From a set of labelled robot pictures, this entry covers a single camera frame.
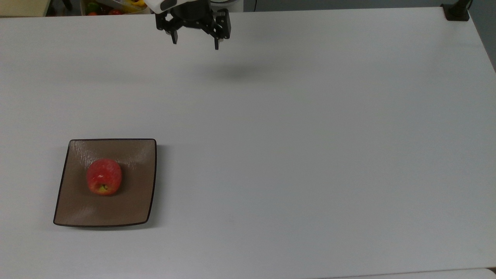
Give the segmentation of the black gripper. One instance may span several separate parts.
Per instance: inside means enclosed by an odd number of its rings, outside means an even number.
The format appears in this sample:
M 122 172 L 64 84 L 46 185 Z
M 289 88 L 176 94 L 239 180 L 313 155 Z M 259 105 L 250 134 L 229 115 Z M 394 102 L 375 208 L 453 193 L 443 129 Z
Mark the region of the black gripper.
M 178 30 L 181 27 L 202 29 L 214 39 L 214 48 L 219 49 L 223 40 L 230 39 L 231 21 L 229 9 L 211 10 L 209 0 L 184 2 L 170 9 L 172 19 L 167 19 L 168 12 L 155 14 L 156 27 L 168 34 L 173 44 L 177 44 Z

